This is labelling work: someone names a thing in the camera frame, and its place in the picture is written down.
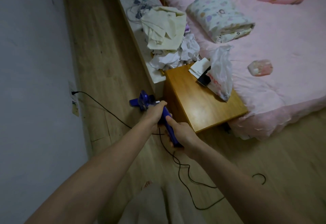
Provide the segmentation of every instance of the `white wall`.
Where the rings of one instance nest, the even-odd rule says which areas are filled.
[[[0,0],[0,223],[23,223],[87,161],[63,0]]]

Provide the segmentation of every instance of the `white plastic bag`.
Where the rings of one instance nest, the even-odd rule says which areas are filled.
[[[211,82],[208,88],[224,101],[228,101],[232,91],[232,64],[229,60],[229,51],[233,46],[218,47],[211,54],[211,69],[206,73]]]

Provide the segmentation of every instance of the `wooden bedside table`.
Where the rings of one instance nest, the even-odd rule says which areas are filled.
[[[247,113],[238,94],[232,89],[224,102],[207,87],[196,82],[188,70],[191,64],[165,71],[163,99],[177,122],[186,122],[198,133]]]

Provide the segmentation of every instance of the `forearm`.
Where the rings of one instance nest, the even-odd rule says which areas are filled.
[[[196,161],[244,223],[310,223],[207,144],[202,144]]]
[[[26,223],[92,223],[151,135],[147,120],[67,179]]]

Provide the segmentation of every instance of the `electrical outlet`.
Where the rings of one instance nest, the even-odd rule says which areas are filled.
[[[68,85],[69,85],[69,95],[72,98],[73,101],[77,102],[78,98],[77,95],[72,95],[71,92],[76,92],[76,87],[74,85],[74,83],[72,83],[71,81],[68,81]]]

